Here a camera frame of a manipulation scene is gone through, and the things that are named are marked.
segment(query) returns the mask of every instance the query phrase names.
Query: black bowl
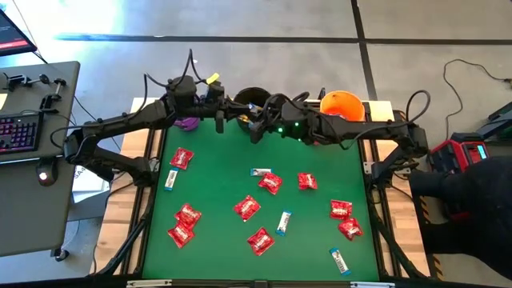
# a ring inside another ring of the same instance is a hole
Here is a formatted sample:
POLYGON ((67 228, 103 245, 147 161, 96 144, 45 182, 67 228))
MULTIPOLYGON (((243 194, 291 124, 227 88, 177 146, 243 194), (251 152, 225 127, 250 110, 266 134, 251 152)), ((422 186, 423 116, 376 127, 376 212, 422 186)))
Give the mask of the black bowl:
MULTIPOLYGON (((238 92, 236 96, 234 96, 233 101, 238 102, 240 104, 255 104, 256 106, 263 107, 265 105, 265 101, 270 97, 270 93, 258 87, 250 87, 245 88, 244 90, 238 92)), ((241 120, 240 117, 237 118, 237 123, 245 132, 249 133, 249 122, 241 120)))

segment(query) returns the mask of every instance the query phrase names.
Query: rgb keyboard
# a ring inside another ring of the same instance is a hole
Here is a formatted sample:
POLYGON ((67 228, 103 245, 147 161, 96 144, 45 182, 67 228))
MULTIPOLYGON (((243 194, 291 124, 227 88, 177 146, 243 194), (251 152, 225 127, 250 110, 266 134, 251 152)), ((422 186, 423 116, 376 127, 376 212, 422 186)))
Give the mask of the rgb keyboard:
POLYGON ((0 115, 0 155, 38 149, 43 113, 0 115))

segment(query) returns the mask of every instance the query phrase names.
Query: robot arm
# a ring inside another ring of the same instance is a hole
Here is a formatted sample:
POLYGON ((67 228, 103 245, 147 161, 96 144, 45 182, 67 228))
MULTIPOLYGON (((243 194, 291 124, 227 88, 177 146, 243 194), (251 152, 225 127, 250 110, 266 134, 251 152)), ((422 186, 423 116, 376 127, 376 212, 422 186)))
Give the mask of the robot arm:
POLYGON ((84 166, 101 178, 111 181, 112 169, 126 171, 139 187, 152 185, 156 174, 148 159, 128 158, 98 147, 100 140, 140 129, 166 129, 177 118, 214 118, 216 131, 223 132, 224 121, 247 115, 252 121, 250 140, 258 143, 264 133, 279 131, 282 137, 291 137, 310 145, 340 144, 347 139, 394 140, 398 148, 387 159, 385 169, 374 169, 374 178, 380 178, 390 166, 400 165, 410 158, 418 158, 428 151, 425 131, 409 122, 348 122, 339 116, 326 115, 312 109, 307 102, 289 100, 283 94, 272 95, 263 111, 251 110, 226 98, 220 82, 209 84, 201 101, 190 76, 176 78, 166 86, 166 93, 132 114, 87 122, 67 137, 64 155, 68 163, 84 166))

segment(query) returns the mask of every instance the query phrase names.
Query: red candy wrapper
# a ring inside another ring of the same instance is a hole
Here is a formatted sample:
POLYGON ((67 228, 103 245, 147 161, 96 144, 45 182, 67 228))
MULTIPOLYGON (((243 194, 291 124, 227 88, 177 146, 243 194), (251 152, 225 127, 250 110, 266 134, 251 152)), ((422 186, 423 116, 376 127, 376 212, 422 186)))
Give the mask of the red candy wrapper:
POLYGON ((184 245, 187 244, 195 236, 194 232, 186 228, 185 225, 183 225, 181 222, 178 222, 176 227, 168 230, 167 233, 172 237, 179 249, 184 247, 184 245))
POLYGON ((192 230, 201 217, 201 212, 194 210, 188 203, 178 211, 174 217, 180 221, 187 229, 192 230))
POLYGON ((351 241, 354 239, 354 236, 362 236, 362 230, 356 218, 350 218, 340 223, 338 229, 351 241))
POLYGON ((250 236, 249 239, 247 239, 247 242, 257 256, 263 254, 275 243, 263 227, 260 228, 256 234, 250 236))
POLYGON ((187 149, 178 148, 173 158, 170 160, 172 166, 176 166, 179 169, 186 170, 189 165, 189 161, 194 156, 194 152, 188 151, 187 149))
POLYGON ((317 189, 317 179, 315 179, 311 173, 299 173, 298 188, 300 190, 305 190, 308 188, 317 189))
POLYGON ((234 212, 236 212, 242 220, 245 222, 251 218, 256 211, 258 211, 261 206, 252 198, 250 195, 247 195, 242 202, 234 206, 234 212))
POLYGON ((352 214, 352 203, 330 200, 330 216, 338 220, 347 220, 352 214))
POLYGON ((273 195, 278 193, 279 187, 281 187, 282 179, 273 173, 265 173, 262 180, 259 181, 258 186, 267 188, 273 195))

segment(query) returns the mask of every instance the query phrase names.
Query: green table surface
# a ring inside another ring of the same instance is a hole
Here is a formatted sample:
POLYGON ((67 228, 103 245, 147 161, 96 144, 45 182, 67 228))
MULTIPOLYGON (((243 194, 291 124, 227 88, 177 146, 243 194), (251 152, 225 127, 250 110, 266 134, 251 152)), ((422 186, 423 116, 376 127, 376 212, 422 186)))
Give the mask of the green table surface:
POLYGON ((279 134, 250 143, 236 121, 217 134, 205 120, 193 132, 169 129, 162 158, 154 214, 147 243, 144 278, 282 281, 377 281, 378 270, 357 146, 305 146, 279 134), (172 191, 164 190, 178 147, 194 152, 187 170, 180 170, 172 191), (277 195, 258 186, 251 168, 272 168, 283 179, 277 195), (310 172, 317 190, 299 190, 298 173, 310 172), (253 196, 262 208, 247 222, 234 205, 253 196), (353 216, 364 235, 352 242, 330 218, 330 200, 354 204, 353 216), (189 203, 202 212, 193 238, 182 249, 167 234, 174 214, 189 203), (275 233, 283 210, 293 212, 286 235, 275 233), (249 236, 265 227, 275 244, 256 256, 249 236), (329 249, 337 247, 352 274, 341 276, 329 249))

